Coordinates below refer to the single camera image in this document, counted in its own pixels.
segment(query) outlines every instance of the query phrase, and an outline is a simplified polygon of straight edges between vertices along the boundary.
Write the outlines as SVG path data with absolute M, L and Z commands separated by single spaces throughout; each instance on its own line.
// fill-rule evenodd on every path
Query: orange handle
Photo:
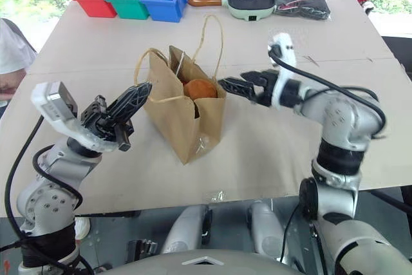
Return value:
M 191 6 L 221 6 L 221 0 L 188 0 Z

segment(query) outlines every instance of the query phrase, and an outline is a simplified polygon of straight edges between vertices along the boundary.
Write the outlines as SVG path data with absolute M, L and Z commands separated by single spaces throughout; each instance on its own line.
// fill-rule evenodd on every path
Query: white sleeve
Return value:
M 0 74 L 28 68 L 36 54 L 0 19 Z

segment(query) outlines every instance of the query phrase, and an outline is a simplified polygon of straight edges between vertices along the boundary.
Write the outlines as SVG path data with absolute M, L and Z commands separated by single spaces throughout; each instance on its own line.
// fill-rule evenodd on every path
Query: tabletop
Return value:
M 62 81 L 83 110 L 98 94 L 108 102 L 133 83 L 133 69 L 149 47 L 166 52 L 172 44 L 194 53 L 206 14 L 219 17 L 225 47 L 218 78 L 270 67 L 267 41 L 288 32 L 294 41 L 298 68 L 336 84 L 364 86 L 380 97 L 388 125 L 366 153 L 361 189 L 412 184 L 412 85 L 356 0 L 328 0 L 329 21 L 270 16 L 250 23 L 216 8 L 191 8 L 178 24 L 89 18 L 71 3 L 30 68 L 30 74 L 0 123 L 0 184 L 30 134 L 39 114 L 30 93 L 40 82 Z M 212 73 L 220 48 L 217 26 L 208 24 L 198 64 Z M 148 72 L 142 66 L 141 80 Z M 183 165 L 149 120 L 144 109 L 132 118 L 131 149 L 104 154 L 83 181 L 79 213 L 112 213 L 135 209 L 278 197 L 298 193 L 310 176 L 320 125 L 292 110 L 250 104 L 228 95 L 221 142 L 207 155 Z M 17 170 L 12 200 L 35 172 L 31 158 L 62 136 L 43 124 Z

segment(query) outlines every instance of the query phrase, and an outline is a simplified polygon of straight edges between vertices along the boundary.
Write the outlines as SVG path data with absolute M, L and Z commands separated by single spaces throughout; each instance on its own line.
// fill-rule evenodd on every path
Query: brown paper bag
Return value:
M 205 26 L 210 17 L 215 16 L 207 16 L 201 43 L 195 56 L 202 47 Z M 221 52 L 211 79 L 187 55 L 183 56 L 177 77 L 176 71 L 183 52 L 174 46 L 169 47 L 168 62 L 160 51 L 155 49 L 148 51 L 150 71 L 147 80 L 153 84 L 153 87 L 144 108 L 183 164 L 206 154 L 220 141 L 226 99 L 226 92 L 216 80 L 223 50 L 223 31 L 221 34 Z M 218 91 L 218 98 L 192 101 L 186 97 L 181 81 L 189 82 L 193 79 L 206 79 L 212 82 Z

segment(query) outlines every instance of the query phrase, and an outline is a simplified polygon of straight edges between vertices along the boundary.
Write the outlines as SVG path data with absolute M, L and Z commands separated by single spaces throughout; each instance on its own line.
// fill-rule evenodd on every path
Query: paper bag handle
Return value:
M 203 46 L 203 42 L 205 41 L 205 30 L 206 30 L 206 25 L 207 25 L 207 21 L 209 20 L 209 18 L 213 17 L 218 23 L 219 23 L 219 27 L 220 27 L 220 53 L 219 53 L 219 59 L 218 59 L 218 63 L 216 65 L 216 69 L 214 70 L 214 74 L 213 74 L 213 79 L 216 80 L 216 75 L 218 74 L 218 70 L 219 70 L 219 65 L 220 65 L 220 61 L 221 61 L 221 55 L 223 53 L 223 27 L 220 23 L 220 20 L 218 19 L 218 17 L 214 14 L 209 14 L 206 15 L 205 18 L 205 23 L 203 24 L 203 28 L 201 29 L 201 38 L 200 38 L 200 43 L 199 43 L 199 47 L 198 49 L 195 51 L 193 57 L 192 57 L 192 61 L 193 63 L 196 62 L 196 57 L 198 56 L 198 53 L 200 51 L 200 49 Z
M 159 56 L 159 58 L 161 58 L 161 60 L 163 60 L 163 61 L 166 63 L 166 65 L 167 65 L 167 58 L 166 58 L 166 56 L 165 56 L 160 50 L 158 50 L 158 49 L 156 49 L 156 48 L 150 48 L 150 49 L 148 49 L 146 52 L 143 53 L 143 55 L 140 57 L 139 61 L 137 62 L 137 65 L 136 65 L 136 68 L 135 68 L 135 74 L 134 74 L 134 76 L 133 76 L 133 79 L 134 79 L 134 81 L 135 81 L 135 86 L 138 85 L 137 77 L 138 77 L 138 75 L 139 75 L 139 71 L 140 71 L 140 67 L 142 66 L 143 59 L 144 59 L 144 57 L 146 57 L 146 55 L 147 55 L 148 53 L 150 53 L 150 52 L 153 52 L 153 53 L 155 53 L 157 56 Z M 180 96 L 171 97 L 171 98 L 166 98 L 166 99 L 161 99 L 161 100 L 156 100 L 156 99 L 152 98 L 151 96 L 149 96 L 149 100 L 150 100 L 151 102 L 155 102 L 155 103 L 169 102 L 169 101 L 177 100 L 177 99 L 180 99 L 180 98 L 185 98 L 185 96 L 180 95 Z
M 139 75 L 139 71 L 140 71 L 140 67 L 142 66 L 143 59 L 150 52 L 155 53 L 157 56 L 159 56 L 159 58 L 161 58 L 161 60 L 163 60 L 167 64 L 167 58 L 161 51 L 159 51 L 157 48 L 148 49 L 146 52 L 143 53 L 143 55 L 141 56 L 141 58 L 137 62 L 137 65 L 136 65 L 136 68 L 135 68 L 135 74 L 133 75 L 133 80 L 135 82 L 135 86 L 137 86 L 139 84 L 138 81 L 137 81 L 137 77 Z

